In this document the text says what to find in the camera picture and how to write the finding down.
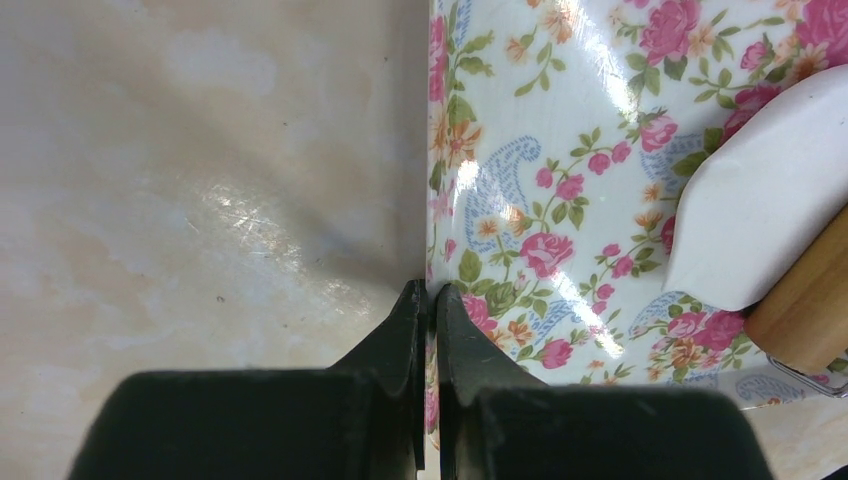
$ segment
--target pink rose pattern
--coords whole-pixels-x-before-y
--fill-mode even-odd
[[[692,335],[695,345],[722,351],[742,332],[744,318],[735,312],[714,313],[704,323],[704,329]]]
[[[698,0],[665,0],[651,10],[648,27],[639,46],[648,52],[648,64],[664,58],[677,62],[689,49],[689,32],[698,25],[701,4]]]
[[[468,312],[471,322],[480,331],[485,333],[497,328],[498,322],[489,316],[489,307],[486,305],[485,300],[477,298],[474,295],[465,294],[462,296],[462,303],[465,305],[465,310]]]
[[[571,358],[572,351],[574,351],[574,349],[571,348],[571,344],[565,340],[554,340],[553,342],[545,345],[545,348],[542,349],[542,366],[547,369],[562,367],[568,363],[568,359]]]
[[[430,21],[430,101],[441,102],[445,98],[445,68],[448,65],[448,49],[445,46],[445,19],[436,17]]]
[[[745,50],[745,55],[742,56],[742,63],[739,66],[752,72],[760,66],[760,61],[766,53],[766,45],[763,42],[757,42]]]
[[[740,46],[738,42],[731,38],[736,34],[734,29],[729,28],[735,27],[733,24],[734,17],[732,14],[726,14],[727,11],[723,11],[721,15],[713,16],[710,14],[708,17],[702,17],[701,4],[697,0],[626,0],[625,3],[630,5],[629,8],[635,9],[631,10],[631,13],[644,12],[641,13],[642,18],[644,18],[643,21],[630,22],[635,25],[633,28],[636,29],[632,41],[634,51],[641,55],[644,63],[640,64],[638,58],[635,58],[633,62],[628,58],[627,63],[629,65],[624,66],[625,69],[629,66],[634,72],[633,75],[643,75],[641,84],[635,83],[639,86],[631,87],[638,89],[635,91],[637,105],[640,109],[642,108],[642,97],[644,95],[642,90],[657,96],[659,88],[667,82],[681,81],[698,85],[698,82],[702,81],[699,75],[703,75],[701,85],[707,84],[708,80],[710,85],[723,84],[726,86],[726,88],[723,86],[713,92],[704,90],[705,94],[709,93],[709,95],[701,95],[705,100],[700,99],[701,96],[696,99],[696,103],[708,100],[718,101],[723,108],[720,111],[726,113],[720,119],[722,122],[719,124],[720,127],[716,128],[721,132],[721,141],[726,140],[742,128],[745,122],[788,85],[783,79],[789,78],[786,72],[791,71],[793,62],[798,58],[803,47],[822,46],[821,48],[826,52],[829,66],[848,63],[848,3],[839,0],[810,0],[804,5],[801,18],[794,27],[797,38],[797,46],[794,47],[794,51],[787,51],[785,47],[778,45],[778,41],[781,41],[784,37],[781,36],[780,32],[773,33],[770,30],[773,26],[770,24],[776,25],[773,15],[769,17],[769,25],[764,24],[757,27],[760,33],[765,34],[763,40]],[[711,22],[713,34],[724,32],[718,37],[730,42],[727,46],[728,49],[734,47],[740,49],[736,55],[733,55],[732,50],[729,50],[720,59],[715,53],[715,48],[712,50],[707,48],[706,52],[699,51],[696,48],[697,44],[693,43],[697,39],[696,29],[699,29],[698,32],[700,32],[701,27]],[[446,95],[450,95],[449,86],[445,84],[447,77],[445,71],[449,68],[446,45],[448,35],[445,30],[445,17],[435,17],[430,25],[431,41],[429,49],[430,100],[433,102],[445,102]],[[778,47],[783,48],[783,50],[777,51]],[[784,72],[779,72],[781,67],[783,67]],[[684,69],[683,72],[677,74],[679,78],[675,77],[675,68]],[[750,75],[747,83],[741,79],[734,81],[733,74],[738,75],[740,71],[743,72],[743,75]],[[659,86],[650,85],[650,82],[646,80],[649,74],[658,74],[660,78]],[[594,182],[600,181],[593,179],[596,179],[597,176],[606,175],[607,172],[615,170],[612,167],[616,164],[625,162],[632,154],[634,148],[632,145],[634,144],[639,145],[644,152],[651,153],[663,149],[678,132],[691,133],[686,130],[685,126],[678,125],[675,112],[670,113],[664,107],[654,107],[649,111],[640,110],[638,113],[638,118],[631,124],[619,127],[619,129],[626,130],[626,140],[610,144],[610,147],[604,147],[596,143],[598,138],[596,138],[594,132],[581,134],[582,145],[571,152],[571,156],[577,159],[575,165],[566,169],[559,166],[559,161],[554,162],[555,165],[551,165],[549,159],[547,166],[536,170],[536,186],[541,189],[553,189],[549,191],[551,202],[540,202],[541,211],[546,216],[542,218],[539,213],[535,212],[535,206],[530,211],[520,212],[523,215],[521,218],[529,219],[525,222],[526,225],[521,227],[520,233],[516,234],[521,237],[520,252],[504,252],[504,256],[515,258],[512,263],[512,270],[507,272],[507,279],[512,291],[515,292],[514,297],[516,300],[523,298],[523,296],[530,297],[533,309],[537,308],[534,305],[535,300],[542,301],[544,305],[536,310],[536,313],[541,317],[545,316],[544,312],[547,310],[546,299],[531,297],[531,295],[537,289],[543,288],[538,286],[537,280],[550,281],[559,272],[565,271],[565,265],[574,257],[574,242],[568,235],[562,234],[563,227],[560,222],[566,219],[573,224],[575,229],[579,230],[584,221],[584,208],[593,200],[592,197],[584,197],[584,192],[592,192],[596,185]],[[583,173],[577,173],[572,170],[574,168],[584,169]],[[588,172],[592,172],[593,175],[586,175]],[[452,191],[453,188],[453,181],[445,181],[439,192],[445,192],[444,197],[453,198],[452,192],[447,193]],[[435,216],[441,218],[453,216],[453,204],[450,201],[445,201],[442,195],[434,197],[434,201],[431,203],[431,211]],[[653,222],[657,226],[656,230],[652,229],[644,234],[633,236],[635,245],[625,245],[622,249],[619,244],[611,244],[603,249],[602,255],[596,256],[599,265],[599,280],[597,283],[594,283],[595,280],[593,280],[580,284],[580,293],[589,302],[588,305],[591,306],[593,313],[604,315],[605,318],[618,314],[620,309],[612,314],[609,313],[611,310],[609,305],[611,302],[615,302],[616,291],[623,288],[616,282],[636,277],[638,273],[646,274],[646,272],[655,268],[653,264],[657,262],[654,259],[661,256],[663,252],[667,254],[671,250],[674,223],[674,215],[663,215],[659,220]],[[635,240],[636,237],[647,238]],[[453,242],[450,243],[444,237],[442,240],[445,241],[444,256],[446,259],[450,259],[454,255],[456,242],[450,240],[450,242]],[[658,248],[655,248],[657,253],[654,253],[653,256],[643,253],[648,252],[645,249],[654,248],[654,246]],[[481,263],[489,265],[488,259],[484,259]],[[499,279],[493,279],[493,281],[496,284],[501,282]],[[493,340],[501,338],[499,335],[505,332],[505,323],[501,324],[502,327],[498,327],[500,319],[503,318],[504,322],[508,323],[516,317],[516,314],[509,313],[512,311],[511,309],[504,312],[502,309],[494,308],[491,311],[496,315],[490,315],[487,301],[493,300],[488,300],[483,292],[478,291],[474,295],[467,294],[464,301],[474,323],[481,330],[489,332]],[[662,329],[664,336],[653,343],[652,350],[657,353],[658,358],[663,358],[663,360],[655,366],[669,366],[673,361],[676,361],[679,365],[687,365],[686,368],[689,369],[715,368],[716,365],[720,368],[739,368],[737,366],[737,361],[740,361],[738,355],[751,348],[750,341],[740,333],[742,317],[728,312],[704,313],[700,308],[685,311],[686,305],[679,306],[684,311],[682,313],[675,311],[675,315],[671,315],[672,312],[670,312],[669,320],[666,323],[663,324],[663,320],[658,319],[658,323],[655,325],[639,327],[639,329],[634,329],[631,332],[631,335],[634,335],[634,332],[642,335],[655,331],[657,328]],[[600,330],[589,331],[587,335],[591,338],[591,336],[600,333],[602,333]],[[574,348],[592,345],[592,342],[586,340],[567,342],[556,338],[545,339],[545,342],[544,347],[527,359],[539,361],[545,368],[549,369],[566,365]],[[675,379],[677,379],[677,373],[678,370],[675,369]]]
[[[424,397],[424,415],[427,433],[436,431],[439,426],[439,396],[435,389],[428,390]]]
[[[550,188],[554,184],[554,174],[549,168],[540,168],[536,173],[536,185],[542,188]]]
[[[615,262],[615,267],[612,269],[612,278],[625,277],[630,274],[633,268],[633,259],[629,256],[621,257]]]
[[[700,330],[706,313],[684,313],[668,324],[668,336],[673,338],[691,337]]]
[[[766,106],[778,93],[780,93],[780,87],[763,85],[757,85],[754,88],[742,90],[737,93],[735,100],[739,107],[724,123],[725,137],[730,138],[734,133],[738,132],[755,113]]]
[[[596,153],[589,159],[589,170],[598,175],[602,175],[610,165],[609,155],[605,153]]]
[[[641,127],[642,149],[646,152],[659,150],[671,141],[675,132],[677,124],[674,120],[668,115],[660,115]]]
[[[632,149],[627,142],[621,142],[612,149],[612,161],[614,163],[622,163],[630,156]]]
[[[804,5],[804,21],[796,31],[804,47],[826,43],[831,66],[848,63],[848,2],[810,0]]]
[[[557,186],[556,196],[563,200],[574,200],[581,193],[583,193],[583,175],[577,174],[568,177]]]
[[[660,232],[660,239],[662,239],[666,255],[671,255],[671,245],[674,243],[674,220],[676,218],[676,215],[668,217],[668,220],[665,221],[662,231]]]
[[[574,255],[572,242],[566,236],[554,233],[534,233],[524,240],[520,255],[539,278],[548,278],[558,271],[559,265]]]

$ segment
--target blue paisley pattern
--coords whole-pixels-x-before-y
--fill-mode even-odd
[[[527,199],[518,183],[518,166],[522,161],[535,161],[541,151],[542,147],[535,138],[524,136],[506,144],[481,163],[475,181],[477,188],[468,193],[465,204],[465,235],[472,250],[487,253],[497,248],[495,240],[482,241],[475,234],[481,218],[509,207],[528,210]],[[503,232],[502,239],[507,248],[518,249],[520,246],[518,239],[509,231]]]
[[[677,195],[689,177],[681,177],[671,167],[695,152],[703,151],[704,137],[701,134],[675,136],[665,147],[655,152],[640,152],[642,169],[652,182],[660,182],[666,195]]]
[[[471,24],[471,0],[460,0],[456,9],[456,33],[454,43],[457,48],[462,48],[468,37],[468,26]]]
[[[571,323],[580,323],[580,317],[574,313],[576,302],[566,300],[557,300],[551,302],[548,313],[545,318],[539,318],[535,313],[530,314],[530,328],[538,332],[534,345],[542,345],[551,330],[554,329],[560,322],[565,319],[570,319]]]
[[[718,388],[718,372],[719,369],[716,367],[708,372],[690,373],[683,379],[683,386],[715,390]],[[672,379],[668,379],[665,384],[669,386],[680,386],[679,383]]]
[[[804,391],[768,375],[749,375],[736,382],[736,394],[743,400],[768,401],[779,398],[787,403],[804,398]]]

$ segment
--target pink rose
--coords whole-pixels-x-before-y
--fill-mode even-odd
[[[630,255],[619,258],[615,262],[615,267],[612,269],[612,278],[626,277],[630,275],[630,270],[633,268],[633,259]]]
[[[441,191],[436,198],[427,201],[427,206],[433,212],[433,222],[439,223],[442,218],[453,216],[453,191],[456,188],[456,179],[451,180],[447,190]]]
[[[596,302],[594,305],[592,305],[592,311],[595,313],[595,315],[600,315],[606,309],[607,309],[607,302],[601,301],[601,302]]]
[[[671,245],[674,243],[674,221],[677,218],[677,215],[672,215],[665,221],[663,225],[662,231],[660,232],[660,239],[663,242],[663,247],[665,247],[665,253],[671,253]]]
[[[524,240],[521,256],[539,278],[548,278],[557,272],[560,263],[574,255],[572,242],[565,235],[534,233]]]
[[[615,163],[621,163],[627,160],[627,157],[630,156],[630,145],[624,141],[613,147],[612,149],[612,161]]]
[[[651,346],[651,350],[665,350],[665,347],[667,347],[670,343],[671,343],[670,338],[663,337],[663,338],[657,340],[657,343],[655,343],[655,344],[653,344],[653,346]]]
[[[745,55],[742,56],[742,63],[740,66],[749,72],[754,71],[760,66],[760,60],[765,54],[765,44],[763,42],[757,42],[745,50]]]
[[[603,253],[604,255],[606,255],[608,257],[614,257],[614,256],[618,255],[619,253],[621,253],[621,249],[618,247],[617,243],[610,243],[609,245],[604,247],[604,249],[601,253]]]
[[[757,85],[754,88],[742,90],[737,93],[736,104],[738,107],[733,112],[733,115],[724,123],[724,139],[727,140],[734,133],[738,132],[743,125],[748,123],[748,120],[755,113],[766,106],[778,93],[780,93],[780,87],[767,87],[764,85]]]
[[[804,6],[804,21],[795,29],[801,45],[827,43],[831,66],[848,63],[848,2],[810,0]]]
[[[485,300],[466,293],[462,296],[462,303],[465,305],[468,317],[471,318],[471,323],[477,325],[481,331],[488,332],[497,328],[498,322],[489,317],[489,307],[486,306]]]
[[[565,340],[554,340],[542,349],[542,366],[547,369],[561,367],[568,363],[572,351],[571,344]]]
[[[549,168],[540,168],[536,173],[536,185],[548,188],[554,184],[554,176]]]
[[[721,362],[721,352],[712,351],[707,358],[704,359],[704,363],[701,364],[701,368],[711,368],[718,365]]]
[[[704,329],[692,336],[696,345],[710,350],[725,350],[742,331],[745,321],[737,312],[719,311],[710,316]]]
[[[563,200],[574,200],[583,192],[583,175],[572,175],[557,185],[556,196]]]
[[[640,128],[642,149],[646,152],[659,150],[671,141],[671,136],[677,131],[677,124],[668,115],[660,115]]]
[[[600,298],[601,300],[607,300],[609,299],[609,297],[612,296],[613,293],[615,293],[615,289],[612,288],[612,285],[610,285],[609,283],[605,283],[598,287],[597,293],[598,298]]]
[[[445,99],[445,67],[448,50],[445,46],[445,19],[436,17],[430,21],[430,101]]]
[[[512,282],[512,288],[515,289],[516,292],[524,290],[524,287],[530,283],[530,280],[527,279],[527,275],[524,275],[524,272],[518,272],[518,276],[515,278],[515,281]]]
[[[701,328],[706,313],[683,313],[668,324],[668,336],[672,338],[691,337]]]
[[[639,42],[648,51],[648,63],[656,65],[665,57],[679,62],[689,49],[689,32],[698,25],[700,14],[698,0],[665,0],[651,10],[650,23]]]
[[[439,395],[435,388],[427,389],[424,404],[424,411],[427,415],[427,433],[432,433],[439,423]]]
[[[445,261],[449,262],[451,257],[453,256],[453,252],[456,250],[456,241],[454,239],[449,238],[445,240]]]
[[[598,175],[604,173],[604,170],[608,169],[609,166],[610,159],[609,155],[606,153],[596,153],[589,159],[589,170],[597,173]]]

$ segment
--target white ceramic surface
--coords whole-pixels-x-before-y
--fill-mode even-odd
[[[457,284],[548,383],[692,385],[742,407],[814,395],[742,314],[662,283],[683,186],[778,93],[848,62],[848,4],[444,0],[430,34],[433,288]],[[722,252],[742,235],[710,234]],[[833,367],[817,381],[844,383]]]

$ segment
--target marble countertop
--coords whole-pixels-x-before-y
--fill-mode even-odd
[[[2,8],[0,477],[135,371],[328,365],[423,275],[426,1]],[[848,463],[848,402],[749,418],[780,478]]]

